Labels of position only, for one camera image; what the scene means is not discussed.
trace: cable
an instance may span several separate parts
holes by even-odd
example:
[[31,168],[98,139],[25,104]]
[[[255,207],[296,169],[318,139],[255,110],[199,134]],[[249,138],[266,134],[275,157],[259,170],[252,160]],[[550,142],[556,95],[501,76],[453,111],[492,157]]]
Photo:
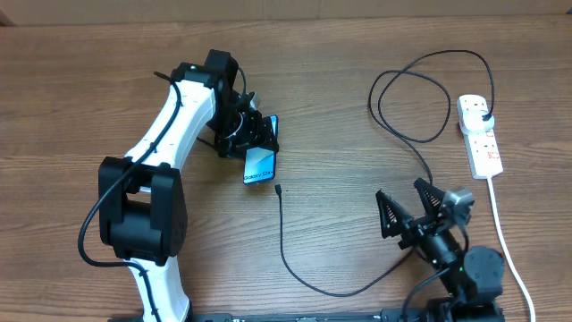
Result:
[[[377,76],[377,78],[374,81],[374,84],[372,85],[372,88],[369,91],[369,96],[367,98],[367,107],[369,108],[369,112],[371,114],[371,116],[374,118],[374,120],[386,131],[388,131],[389,133],[391,133],[392,135],[394,135],[395,137],[397,137],[398,139],[402,140],[406,145],[408,145],[409,148],[411,148],[411,150],[413,150],[413,152],[415,152],[415,154],[417,155],[417,157],[419,157],[419,160],[421,161],[421,163],[423,164],[423,167],[425,168],[427,175],[429,177],[429,183],[433,185],[433,175],[431,174],[431,169],[429,168],[429,165],[425,162],[425,160],[423,159],[423,157],[421,156],[421,154],[419,153],[419,151],[417,151],[417,149],[410,143],[410,142],[415,142],[415,143],[428,143],[431,142],[435,139],[437,139],[441,133],[443,132],[443,130],[445,130],[445,126],[447,126],[447,122],[449,121],[449,117],[450,117],[450,95],[449,92],[441,85],[441,83],[429,76],[423,75],[422,73],[419,72],[409,72],[408,70],[413,67],[415,64],[417,64],[419,61],[425,59],[426,57],[432,56],[432,55],[439,55],[439,54],[446,54],[446,53],[467,53],[467,54],[471,54],[471,55],[475,55],[477,56],[483,63],[484,66],[486,67],[486,70],[489,74],[489,79],[491,80],[491,109],[489,111],[488,114],[483,116],[483,119],[485,121],[487,121],[489,118],[491,118],[492,115],[492,110],[494,108],[494,81],[492,80],[492,72],[491,72],[491,67],[489,66],[489,64],[484,60],[484,58],[479,55],[476,52],[470,51],[470,50],[442,50],[442,51],[438,51],[438,52],[434,52],[431,54],[427,54],[427,55],[423,55],[419,58],[417,58],[416,60],[414,60],[413,62],[411,62],[410,64],[408,64],[407,66],[405,66],[405,68],[403,68],[400,71],[397,70],[389,70],[389,71],[385,71],[382,72],[381,74],[379,74]],[[380,94],[379,99],[377,100],[377,111],[379,113],[379,116],[381,118],[381,121],[379,119],[377,119],[377,117],[374,114],[374,109],[372,108],[372,95],[374,94],[374,89],[375,89],[375,85],[377,84],[377,81],[379,81],[383,75],[388,74],[388,73],[396,73],[397,75],[395,75],[388,83],[387,85],[385,85],[385,87],[383,88],[382,94]],[[387,91],[387,89],[392,85],[392,83],[401,75],[401,74],[407,74],[407,75],[412,75],[412,76],[417,76],[419,78],[422,78],[424,80],[430,81],[433,84],[437,85],[440,89],[442,89],[442,91],[445,93],[445,95],[447,96],[447,101],[448,101],[448,108],[447,108],[447,116],[445,117],[445,121],[443,122],[442,127],[440,128],[440,130],[437,131],[437,133],[435,135],[433,135],[431,138],[429,139],[425,139],[425,140],[420,140],[420,139],[415,139],[415,138],[410,138],[409,136],[404,135],[403,133],[395,130],[393,127],[391,127],[391,125],[387,122],[387,120],[385,120],[385,118],[383,117],[383,113],[382,113],[382,98],[383,95],[385,94],[385,92]]]
[[497,199],[494,195],[494,187],[492,186],[492,178],[487,177],[486,182],[488,183],[489,186],[489,194],[491,195],[492,216],[494,217],[494,225],[497,228],[497,234],[499,235],[499,242],[502,247],[502,252],[504,253],[504,256],[507,258],[507,262],[509,262],[510,271],[512,272],[512,275],[515,276],[515,279],[517,280],[520,290],[522,291],[523,295],[525,295],[526,303],[528,304],[528,310],[530,311],[530,321],[535,322],[536,313],[534,312],[533,299],[530,297],[530,294],[526,289],[525,283],[520,278],[520,275],[518,274],[517,269],[515,268],[515,265],[512,262],[512,258],[510,257],[509,249],[507,248],[507,243],[504,241],[504,236],[502,234],[502,229],[501,229],[501,221],[499,219],[499,210],[497,209]]
[[405,260],[407,258],[409,258],[409,256],[411,256],[411,254],[413,254],[413,250],[408,251],[405,256],[403,256],[400,260],[397,261],[397,263],[393,264],[392,267],[390,267],[387,271],[385,271],[385,273],[381,274],[379,277],[377,277],[376,279],[374,279],[374,281],[372,281],[370,284],[360,288],[359,290],[356,290],[354,292],[349,292],[349,293],[332,293],[332,292],[327,292],[327,291],[323,291],[320,290],[319,288],[310,285],[308,282],[304,281],[303,279],[301,279],[300,277],[298,277],[296,275],[296,273],[294,273],[292,271],[292,269],[290,268],[290,266],[288,265],[288,262],[286,261],[286,258],[284,257],[284,245],[283,245],[283,214],[282,214],[282,188],[280,186],[280,184],[276,184],[276,186],[274,186],[275,190],[276,190],[276,194],[278,195],[278,202],[280,204],[280,255],[282,256],[282,263],[284,263],[284,266],[286,267],[286,269],[288,269],[288,271],[290,272],[290,274],[296,278],[298,280],[298,282],[302,283],[303,285],[305,285],[306,287],[319,292],[323,295],[328,295],[328,296],[332,296],[332,297],[338,297],[338,298],[345,298],[345,297],[350,297],[350,296],[354,296],[354,295],[358,295],[361,292],[367,290],[368,288],[374,286],[377,282],[383,280],[387,275],[389,275],[391,272],[393,272],[397,267],[399,267],[401,264],[403,264],[403,262],[405,262]]
[[83,242],[84,242],[84,239],[86,236],[86,231],[88,230],[89,223],[91,222],[93,217],[96,215],[97,211],[101,207],[101,204],[105,201],[107,196],[109,196],[109,194],[111,193],[112,190],[114,190],[118,186],[122,185],[123,181],[125,179],[127,179],[133,173],[133,171],[135,171],[135,169],[138,167],[138,165],[142,164],[143,161],[145,161],[145,159],[147,159],[151,155],[151,153],[153,153],[153,151],[155,151],[155,149],[159,145],[159,142],[161,141],[163,136],[169,131],[169,128],[171,128],[172,123],[174,122],[175,118],[177,117],[177,114],[179,113],[179,109],[181,108],[181,105],[182,105],[181,92],[179,91],[179,87],[177,86],[175,81],[173,79],[171,79],[169,76],[166,76],[160,72],[154,72],[154,75],[159,77],[159,78],[162,78],[164,80],[169,81],[171,83],[171,85],[173,86],[173,88],[175,89],[175,92],[177,93],[177,103],[175,104],[175,108],[172,112],[172,116],[169,119],[169,121],[167,122],[167,124],[165,125],[165,127],[163,128],[163,130],[159,133],[159,135],[157,135],[157,138],[155,139],[155,141],[152,142],[151,145],[149,146],[149,148],[147,149],[147,151],[145,151],[143,156],[141,156],[137,161],[135,161],[122,174],[122,176],[119,177],[119,179],[117,179],[117,181],[115,181],[114,184],[112,184],[112,186],[109,189],[107,189],[107,191],[99,198],[99,200],[96,202],[96,204],[93,206],[93,208],[91,210],[89,210],[88,216],[86,217],[86,219],[83,222],[83,225],[81,226],[81,229],[80,229],[80,236],[78,238],[78,251],[80,252],[81,258],[83,258],[83,260],[85,260],[86,263],[88,263],[94,267],[133,267],[133,268],[136,268],[139,271],[139,275],[141,277],[143,277],[143,281],[145,282],[145,288],[147,289],[147,296],[149,299],[149,305],[151,306],[151,314],[155,316],[155,319],[157,322],[161,322],[161,318],[159,317],[159,313],[157,311],[155,301],[153,300],[153,293],[151,292],[151,283],[149,282],[149,277],[147,275],[147,271],[145,270],[145,268],[143,266],[141,266],[140,264],[137,264],[137,263],[126,262],[126,261],[111,262],[111,263],[110,262],[98,262],[94,259],[91,259],[88,256],[88,254],[86,253],[86,251],[84,249],[84,245],[83,245]]
[[247,94],[247,77],[244,75],[242,68],[239,68],[240,75],[242,75],[242,96]]
[[413,296],[415,296],[415,294],[417,294],[419,291],[421,291],[424,287],[426,287],[432,281],[434,281],[437,278],[449,273],[449,271],[450,271],[450,267],[447,267],[447,268],[435,273],[435,275],[430,276],[429,278],[427,278],[423,282],[419,283],[416,287],[413,288],[413,290],[411,290],[408,297],[403,302],[403,308],[401,308],[401,317],[403,318],[403,322],[408,322],[408,306],[409,306],[409,303],[411,302],[411,300],[413,299]]
[[468,252],[469,242],[468,242],[468,233],[464,226],[457,225],[458,229],[461,231],[463,238],[465,239],[465,248],[463,249],[464,253]]

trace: white cable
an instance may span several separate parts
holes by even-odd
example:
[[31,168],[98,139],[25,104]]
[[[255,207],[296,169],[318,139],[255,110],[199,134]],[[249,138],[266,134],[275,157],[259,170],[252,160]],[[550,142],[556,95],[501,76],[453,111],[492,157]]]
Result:
[[492,216],[494,217],[494,225],[497,227],[497,234],[499,235],[499,242],[502,247],[502,252],[504,252],[504,256],[509,262],[510,271],[515,276],[517,280],[518,286],[520,286],[520,290],[522,291],[523,295],[525,295],[526,303],[528,304],[528,310],[530,311],[530,322],[536,322],[536,313],[534,312],[534,304],[533,299],[530,297],[528,290],[520,275],[515,268],[515,265],[512,263],[512,258],[510,258],[509,249],[507,248],[507,243],[504,241],[504,236],[502,235],[501,230],[501,221],[499,219],[499,210],[497,210],[497,200],[494,196],[494,188],[492,187],[492,178],[489,176],[486,178],[486,182],[489,185],[489,193],[491,195],[491,206],[492,206]]

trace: black cable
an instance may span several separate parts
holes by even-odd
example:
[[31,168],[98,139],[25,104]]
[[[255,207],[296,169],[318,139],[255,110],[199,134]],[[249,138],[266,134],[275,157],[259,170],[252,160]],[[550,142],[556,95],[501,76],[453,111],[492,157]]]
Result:
[[239,66],[240,75],[242,75],[242,96],[247,94],[247,77],[244,75],[244,71]]
[[309,283],[307,283],[306,281],[304,281],[303,279],[301,279],[300,277],[298,277],[296,275],[296,273],[294,273],[292,271],[292,269],[290,268],[290,266],[288,265],[288,262],[286,261],[286,258],[284,257],[284,245],[283,245],[283,214],[282,214],[282,188],[280,186],[280,184],[276,184],[276,186],[274,187],[276,190],[276,194],[278,195],[278,202],[280,204],[280,254],[282,256],[282,263],[284,263],[284,266],[286,267],[286,269],[288,269],[288,271],[290,272],[290,274],[296,278],[298,280],[298,282],[302,283],[303,285],[305,285],[306,287],[319,292],[323,295],[328,295],[328,296],[332,296],[332,297],[339,297],[339,298],[344,298],[344,297],[350,297],[350,296],[354,296],[357,294],[360,294],[361,292],[367,290],[368,288],[374,286],[377,282],[381,281],[382,279],[384,279],[387,275],[389,275],[391,272],[393,272],[397,267],[399,267],[401,264],[403,264],[403,262],[405,262],[405,260],[407,258],[409,258],[409,256],[411,256],[411,254],[413,254],[413,250],[408,251],[405,256],[403,256],[400,260],[397,261],[397,263],[393,264],[392,267],[390,267],[387,271],[385,271],[385,273],[381,274],[379,277],[377,277],[376,279],[374,279],[374,281],[372,281],[370,284],[360,288],[359,290],[356,290],[354,292],[349,292],[349,293],[332,293],[332,292],[327,292],[327,291],[323,291],[320,290],[319,288],[310,285]]
[[112,186],[109,189],[107,189],[107,191],[99,198],[99,200],[96,202],[96,204],[93,206],[93,208],[89,211],[88,216],[86,217],[86,219],[83,222],[83,225],[81,226],[81,229],[80,229],[80,236],[78,238],[78,251],[80,252],[81,258],[83,258],[83,260],[85,260],[86,263],[88,263],[94,267],[133,267],[133,268],[136,268],[139,271],[139,275],[143,277],[143,281],[145,282],[145,288],[147,289],[147,296],[149,298],[149,304],[151,306],[151,314],[155,316],[155,319],[157,320],[157,322],[161,322],[161,318],[159,317],[159,313],[157,312],[157,307],[155,305],[155,301],[153,300],[153,293],[151,292],[151,283],[149,282],[149,277],[147,276],[147,271],[145,270],[145,268],[143,266],[141,266],[140,264],[137,264],[137,263],[133,263],[133,262],[112,262],[112,263],[109,263],[109,262],[95,261],[94,259],[91,259],[88,256],[88,254],[86,253],[86,251],[84,249],[84,245],[83,245],[83,242],[84,242],[84,239],[86,236],[86,231],[88,230],[89,223],[91,222],[93,217],[96,215],[97,211],[101,207],[101,204],[105,201],[107,196],[109,196],[109,194],[111,193],[112,190],[114,190],[118,186],[122,185],[123,181],[125,181],[125,179],[127,179],[133,173],[133,171],[135,171],[137,166],[140,165],[141,163],[143,163],[143,161],[145,161],[145,159],[147,159],[151,155],[151,153],[153,153],[153,151],[155,151],[156,147],[159,145],[159,142],[161,141],[163,136],[169,131],[169,128],[171,127],[172,123],[174,122],[175,118],[177,117],[177,114],[179,113],[179,109],[182,106],[181,92],[179,91],[179,87],[177,86],[175,81],[173,79],[171,79],[169,76],[164,75],[160,72],[154,72],[154,75],[159,77],[159,78],[162,78],[164,80],[169,81],[171,83],[171,85],[174,87],[175,92],[177,93],[177,103],[175,104],[175,108],[172,112],[172,116],[169,119],[169,121],[167,122],[167,124],[165,125],[165,127],[163,128],[163,130],[159,133],[159,135],[157,135],[157,138],[155,139],[155,141],[152,142],[151,145],[149,146],[149,148],[147,149],[147,151],[145,151],[143,156],[141,156],[137,161],[135,161],[123,173],[123,175],[121,177],[119,177],[119,179],[117,179],[117,181],[115,181],[114,184],[112,184]]
[[408,297],[403,302],[403,308],[401,309],[401,317],[403,318],[403,322],[408,322],[408,306],[409,306],[409,303],[411,302],[411,300],[413,299],[413,296],[415,296],[415,294],[417,294],[419,291],[421,291],[424,287],[426,287],[432,281],[434,281],[437,278],[449,273],[449,271],[450,271],[450,267],[447,267],[447,268],[435,273],[435,275],[432,275],[431,277],[425,279],[423,282],[419,283],[416,287],[414,287],[413,290],[411,290]]
[[460,297],[456,297],[451,303],[449,303],[449,306],[447,306],[447,310],[445,310],[445,314],[444,314],[444,318],[446,318],[447,320],[445,322],[449,321],[449,314],[451,312],[451,310],[456,307],[459,303],[461,303]]
[[458,225],[458,229],[461,231],[461,234],[463,235],[463,238],[465,239],[465,249],[464,249],[464,253],[468,252],[468,247],[469,247],[469,243],[468,243],[468,233],[467,230],[465,229],[464,226],[462,225]]
[[[449,92],[441,85],[441,83],[429,76],[423,75],[422,73],[419,72],[409,72],[408,69],[410,69],[411,67],[413,67],[413,65],[415,65],[416,63],[418,63],[419,61],[421,61],[422,59],[425,59],[426,57],[432,56],[432,55],[438,55],[438,54],[445,54],[445,53],[468,53],[471,55],[475,55],[477,56],[479,59],[481,59],[481,61],[483,61],[484,66],[486,67],[486,70],[489,74],[489,79],[491,80],[491,109],[489,111],[488,114],[483,116],[483,119],[486,121],[489,118],[491,118],[492,115],[492,110],[494,108],[494,82],[492,80],[492,72],[491,72],[491,67],[489,66],[489,64],[484,60],[484,58],[479,55],[476,52],[470,51],[470,50],[442,50],[442,51],[438,51],[438,52],[434,52],[431,54],[427,54],[427,55],[423,55],[419,58],[417,58],[415,61],[411,62],[410,64],[408,64],[407,66],[405,66],[405,68],[403,68],[400,71],[397,70],[390,70],[390,71],[385,71],[382,72],[381,74],[379,74],[377,76],[377,78],[374,81],[374,84],[372,85],[372,88],[369,91],[369,96],[367,98],[367,107],[369,108],[369,112],[371,114],[371,116],[374,118],[374,120],[386,131],[388,131],[389,133],[391,133],[392,135],[394,135],[395,137],[397,137],[398,139],[402,140],[406,145],[408,145],[408,147],[411,148],[411,150],[413,150],[413,152],[415,152],[415,154],[417,155],[417,157],[419,157],[419,160],[421,161],[421,163],[423,164],[423,167],[425,168],[425,170],[427,171],[427,176],[429,177],[429,183],[433,185],[433,175],[431,174],[431,169],[429,168],[429,165],[425,162],[425,160],[423,159],[423,157],[421,156],[421,154],[419,153],[419,151],[417,151],[417,149],[410,143],[410,142],[416,142],[416,143],[428,143],[431,142],[435,139],[437,139],[441,133],[443,132],[443,130],[445,130],[445,126],[447,126],[447,122],[449,121],[449,117],[450,117],[450,95]],[[379,116],[381,118],[381,121],[379,119],[377,119],[377,117],[374,114],[374,109],[372,108],[372,95],[374,94],[374,89],[375,89],[375,85],[377,84],[377,81],[379,81],[383,75],[388,74],[388,73],[396,73],[397,75],[395,75],[388,83],[387,85],[385,85],[385,87],[383,88],[382,93],[379,96],[379,99],[377,100],[377,111],[379,113]],[[387,122],[387,120],[385,120],[385,118],[383,117],[383,113],[382,113],[382,98],[383,98],[383,94],[385,94],[385,92],[387,91],[387,89],[392,85],[392,83],[401,75],[401,74],[407,74],[407,75],[412,75],[412,76],[417,76],[419,78],[425,79],[427,81],[432,82],[433,84],[437,85],[440,89],[442,89],[442,91],[445,93],[445,95],[447,96],[447,102],[448,102],[448,107],[447,107],[447,116],[445,117],[445,121],[443,122],[442,127],[440,128],[440,130],[437,131],[437,133],[435,135],[433,135],[431,138],[429,139],[425,139],[425,140],[420,140],[420,139],[415,139],[415,138],[410,138],[409,136],[404,135],[403,133],[395,130],[393,127],[391,127],[391,125]]]

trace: smartphone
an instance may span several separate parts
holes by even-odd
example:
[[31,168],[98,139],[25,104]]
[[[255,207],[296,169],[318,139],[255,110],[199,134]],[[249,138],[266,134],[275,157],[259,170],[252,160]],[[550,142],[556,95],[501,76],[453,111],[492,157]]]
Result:
[[[278,138],[278,116],[270,115],[272,130]],[[276,173],[276,152],[265,148],[247,150],[244,164],[244,184],[264,182],[274,179]]]

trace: wood grain surface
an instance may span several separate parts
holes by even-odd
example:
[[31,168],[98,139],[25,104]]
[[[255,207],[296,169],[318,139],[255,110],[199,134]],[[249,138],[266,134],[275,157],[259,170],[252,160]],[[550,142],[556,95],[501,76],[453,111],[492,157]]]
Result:
[[[180,266],[196,312],[400,307],[433,273],[419,259],[347,299],[294,280],[280,259],[273,185],[280,183],[284,194],[286,257],[302,278],[331,292],[376,278],[402,252],[397,239],[381,237],[374,194],[383,189],[420,214],[412,183],[425,173],[371,119],[367,93],[384,70],[464,48],[486,57],[495,79],[495,131],[505,167],[495,184],[511,255],[539,320],[570,320],[572,19],[533,16],[0,29],[1,321],[105,321],[140,313],[130,272],[85,264],[77,235],[97,199],[102,159],[138,142],[163,106],[168,87],[152,71],[201,64],[210,48],[232,52],[248,89],[262,96],[263,114],[279,115],[281,151],[273,182],[244,186],[242,161],[193,147],[182,174],[189,230]],[[441,81],[453,100],[490,96],[484,67],[471,55],[436,56],[416,70]],[[383,101],[393,126],[419,138],[438,130],[446,108],[438,88],[410,77]],[[486,183],[471,178],[457,121],[453,110],[443,135],[417,146],[437,186],[473,190],[472,244],[499,250]],[[97,225],[86,244],[93,258],[115,260]],[[499,303],[508,321],[526,321],[510,272],[504,287]],[[443,294],[434,284],[414,305]]]

